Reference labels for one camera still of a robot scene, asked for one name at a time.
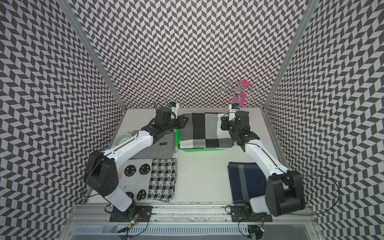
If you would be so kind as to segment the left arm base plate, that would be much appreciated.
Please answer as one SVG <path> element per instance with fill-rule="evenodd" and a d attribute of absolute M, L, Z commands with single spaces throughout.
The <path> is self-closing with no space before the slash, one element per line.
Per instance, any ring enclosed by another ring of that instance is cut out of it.
<path fill-rule="evenodd" d="M 133 206 L 131 205 L 125 212 L 113 207 L 110 222 L 113 223 L 130 223 L 135 217 L 139 217 L 142 223 L 147 223 L 152 215 L 152 206 Z"/>

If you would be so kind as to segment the plain grey scarf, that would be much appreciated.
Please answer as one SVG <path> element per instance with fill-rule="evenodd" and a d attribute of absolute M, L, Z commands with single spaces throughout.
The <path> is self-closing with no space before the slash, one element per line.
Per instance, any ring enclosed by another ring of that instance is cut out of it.
<path fill-rule="evenodd" d="M 133 155 L 131 159 L 170 159 L 175 149 L 175 133 L 167 133 L 153 145 Z"/>

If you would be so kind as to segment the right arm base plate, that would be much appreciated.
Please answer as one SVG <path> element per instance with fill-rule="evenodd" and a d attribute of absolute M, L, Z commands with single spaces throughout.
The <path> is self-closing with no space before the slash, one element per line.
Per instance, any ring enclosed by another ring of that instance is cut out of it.
<path fill-rule="evenodd" d="M 238 223 L 240 220 L 243 222 L 260 222 L 264 220 L 265 223 L 273 221 L 271 215 L 267 213 L 255 213 L 248 205 L 227 206 L 225 207 L 225 211 L 231 215 L 233 223 Z"/>

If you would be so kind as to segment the smiley houndstooth knit scarf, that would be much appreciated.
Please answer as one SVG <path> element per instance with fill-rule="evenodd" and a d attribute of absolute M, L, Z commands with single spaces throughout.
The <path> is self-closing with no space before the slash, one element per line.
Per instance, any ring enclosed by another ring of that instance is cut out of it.
<path fill-rule="evenodd" d="M 136 159 L 123 165 L 121 186 L 134 201 L 169 202 L 177 179 L 176 159 Z"/>

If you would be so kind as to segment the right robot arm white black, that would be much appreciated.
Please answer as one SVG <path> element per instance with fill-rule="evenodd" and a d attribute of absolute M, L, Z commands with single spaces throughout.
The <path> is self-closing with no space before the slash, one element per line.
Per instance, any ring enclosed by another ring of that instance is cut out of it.
<path fill-rule="evenodd" d="M 236 145 L 256 162 L 267 179 L 265 194 L 246 202 L 252 213 L 278 217 L 305 208 L 303 176 L 289 170 L 270 154 L 260 137 L 251 131 L 248 112 L 231 110 L 224 114 L 221 129 L 229 132 Z"/>

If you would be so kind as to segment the grey black checked scarf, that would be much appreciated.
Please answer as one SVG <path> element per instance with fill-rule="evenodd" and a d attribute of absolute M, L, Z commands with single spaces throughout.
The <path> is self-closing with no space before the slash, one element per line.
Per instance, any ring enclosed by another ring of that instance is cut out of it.
<path fill-rule="evenodd" d="M 189 120 L 181 129 L 181 141 L 197 139 L 229 138 L 228 131 L 221 130 L 224 113 L 186 113 Z"/>

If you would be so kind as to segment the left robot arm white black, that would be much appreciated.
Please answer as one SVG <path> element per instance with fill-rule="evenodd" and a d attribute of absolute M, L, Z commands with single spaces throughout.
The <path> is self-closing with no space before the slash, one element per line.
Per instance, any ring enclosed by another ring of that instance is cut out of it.
<path fill-rule="evenodd" d="M 156 116 L 128 141 L 104 152 L 91 153 L 83 177 L 85 185 L 115 209 L 127 212 L 134 201 L 121 186 L 123 165 L 141 150 L 158 142 L 166 133 L 185 127 L 189 118 L 177 116 L 177 110 L 178 107 L 161 107 L 156 110 Z"/>

